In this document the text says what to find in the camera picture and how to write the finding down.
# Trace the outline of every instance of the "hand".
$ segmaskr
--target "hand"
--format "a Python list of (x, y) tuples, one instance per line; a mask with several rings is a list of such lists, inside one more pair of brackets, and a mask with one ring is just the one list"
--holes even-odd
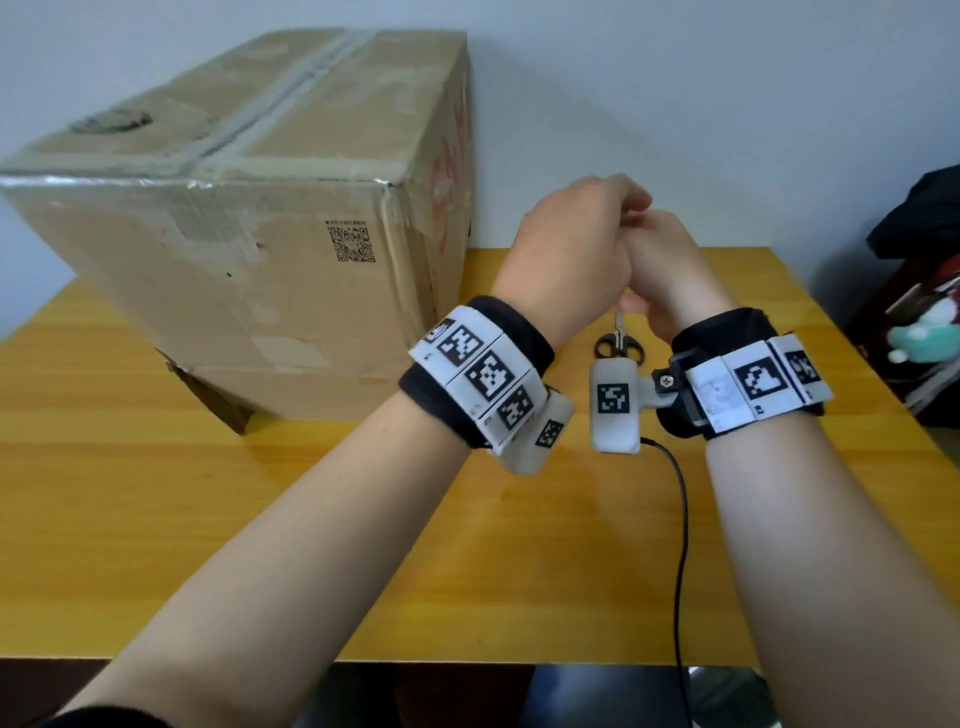
[(619, 231), (630, 259), (630, 292), (614, 310), (646, 314), (668, 344), (687, 327), (739, 303), (672, 212), (628, 213)]
[(547, 195), (523, 217), (493, 295), (558, 349), (627, 287), (630, 259), (620, 220), (651, 202), (626, 175), (585, 177)]

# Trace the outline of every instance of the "forearm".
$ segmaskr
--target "forearm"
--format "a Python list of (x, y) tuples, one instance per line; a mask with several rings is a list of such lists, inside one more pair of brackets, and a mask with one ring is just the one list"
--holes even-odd
[[(468, 454), (394, 395), (192, 576), (70, 707), (121, 702), (183, 728), (289, 723)], [(202, 699), (170, 698), (183, 691)], [(198, 705), (213, 715), (196, 722)]]
[(960, 722), (960, 621), (817, 421), (791, 413), (750, 425), (707, 455), (783, 722)]

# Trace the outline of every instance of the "cardboard box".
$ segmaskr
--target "cardboard box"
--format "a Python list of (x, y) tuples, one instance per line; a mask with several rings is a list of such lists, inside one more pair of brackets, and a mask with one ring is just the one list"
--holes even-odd
[(457, 303), (467, 39), (270, 33), (41, 139), (0, 186), (211, 408), (357, 420)]

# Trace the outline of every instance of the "yellow wooden tabletop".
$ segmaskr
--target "yellow wooden tabletop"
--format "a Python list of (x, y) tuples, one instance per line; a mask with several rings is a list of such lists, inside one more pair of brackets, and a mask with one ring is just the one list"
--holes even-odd
[[(766, 249), (706, 249), (740, 300), (795, 329), (836, 400), (823, 419), (876, 502), (960, 597), (960, 478)], [(471, 251), (463, 297), (503, 251)], [(629, 332), (662, 366), (639, 316)], [(680, 493), (662, 454), (593, 452), (588, 366), (607, 316), (547, 373), (577, 414), (541, 473), (474, 453), (346, 659), (669, 663)], [(704, 462), (644, 412), (686, 474), (690, 557), (681, 630), (693, 665), (754, 651)], [(238, 437), (109, 304), (70, 284), (0, 347), (0, 654), (111, 656), (224, 541), (350, 424), (257, 415)]]

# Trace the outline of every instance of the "white wall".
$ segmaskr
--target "white wall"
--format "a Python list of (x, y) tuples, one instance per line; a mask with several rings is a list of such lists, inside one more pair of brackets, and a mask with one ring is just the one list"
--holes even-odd
[[(0, 0), (0, 155), (300, 25), (463, 28), (476, 239), (625, 170), (703, 245), (771, 245), (838, 316), (878, 272), (863, 234), (960, 157), (956, 0)], [(0, 207), (0, 336), (69, 271)]]

